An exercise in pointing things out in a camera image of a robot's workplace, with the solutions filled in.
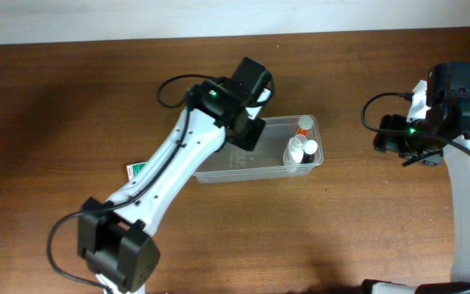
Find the white green medicine box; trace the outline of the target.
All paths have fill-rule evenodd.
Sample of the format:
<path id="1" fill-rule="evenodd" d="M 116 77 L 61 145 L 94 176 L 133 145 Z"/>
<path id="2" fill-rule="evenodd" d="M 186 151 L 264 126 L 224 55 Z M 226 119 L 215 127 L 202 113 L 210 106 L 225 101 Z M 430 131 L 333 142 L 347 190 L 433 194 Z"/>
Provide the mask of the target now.
<path id="1" fill-rule="evenodd" d="M 128 180 L 133 180 L 140 173 L 140 171 L 144 168 L 145 165 L 146 165 L 146 162 L 133 163 L 133 164 L 127 165 L 126 172 L 127 172 Z"/>

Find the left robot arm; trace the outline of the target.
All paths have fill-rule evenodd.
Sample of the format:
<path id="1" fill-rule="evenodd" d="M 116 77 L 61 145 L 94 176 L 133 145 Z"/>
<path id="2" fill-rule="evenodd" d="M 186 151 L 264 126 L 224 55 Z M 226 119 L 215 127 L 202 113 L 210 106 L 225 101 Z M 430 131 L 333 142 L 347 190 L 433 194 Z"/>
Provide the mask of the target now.
<path id="1" fill-rule="evenodd" d="M 225 145 L 252 151 L 274 95 L 272 74 L 246 57 L 233 75 L 205 77 L 186 91 L 179 120 L 140 173 L 78 219 L 78 255 L 106 293 L 141 293 L 160 260 L 153 236 L 193 173 Z"/>

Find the black bottle white cap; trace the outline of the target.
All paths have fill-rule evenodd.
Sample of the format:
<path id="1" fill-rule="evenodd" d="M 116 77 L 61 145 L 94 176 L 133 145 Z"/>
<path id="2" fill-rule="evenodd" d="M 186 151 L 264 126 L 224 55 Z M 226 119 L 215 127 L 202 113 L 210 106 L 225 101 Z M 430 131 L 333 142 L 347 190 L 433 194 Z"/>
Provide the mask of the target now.
<path id="1" fill-rule="evenodd" d="M 312 163 L 315 159 L 318 144 L 315 140 L 308 140 L 303 147 L 303 157 L 301 163 Z"/>

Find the orange tube white cap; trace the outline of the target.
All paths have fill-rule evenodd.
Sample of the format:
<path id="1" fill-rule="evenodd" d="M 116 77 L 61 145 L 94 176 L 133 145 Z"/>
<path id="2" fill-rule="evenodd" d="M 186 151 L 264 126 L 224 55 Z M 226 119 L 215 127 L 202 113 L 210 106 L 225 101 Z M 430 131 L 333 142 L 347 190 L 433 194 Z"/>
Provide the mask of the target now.
<path id="1" fill-rule="evenodd" d="M 295 134 L 307 136 L 313 125 L 314 119 L 310 115 L 302 115 L 299 117 Z"/>

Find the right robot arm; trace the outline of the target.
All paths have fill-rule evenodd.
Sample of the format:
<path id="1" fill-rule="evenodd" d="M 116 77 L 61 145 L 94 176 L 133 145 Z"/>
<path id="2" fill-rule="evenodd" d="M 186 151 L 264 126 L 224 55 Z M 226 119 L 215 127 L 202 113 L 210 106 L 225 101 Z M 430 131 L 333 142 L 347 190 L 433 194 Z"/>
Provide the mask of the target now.
<path id="1" fill-rule="evenodd" d="M 375 279 L 362 282 L 361 293 L 470 293 L 470 63 L 434 65 L 428 78 L 401 98 L 410 101 L 406 116 L 387 114 L 373 127 L 373 146 L 392 151 L 404 165 L 444 163 L 450 178 L 454 216 L 454 260 L 450 281 L 409 286 Z"/>

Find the white spray bottle clear cap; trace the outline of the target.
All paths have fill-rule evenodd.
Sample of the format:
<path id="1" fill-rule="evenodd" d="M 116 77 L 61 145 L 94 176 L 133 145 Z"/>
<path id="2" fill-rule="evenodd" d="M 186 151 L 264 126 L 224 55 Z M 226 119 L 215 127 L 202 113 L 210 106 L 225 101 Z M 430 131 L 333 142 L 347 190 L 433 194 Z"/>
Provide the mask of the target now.
<path id="1" fill-rule="evenodd" d="M 289 139 L 283 154 L 283 163 L 288 172 L 294 172 L 301 164 L 306 143 L 306 136 L 301 134 L 295 135 Z"/>

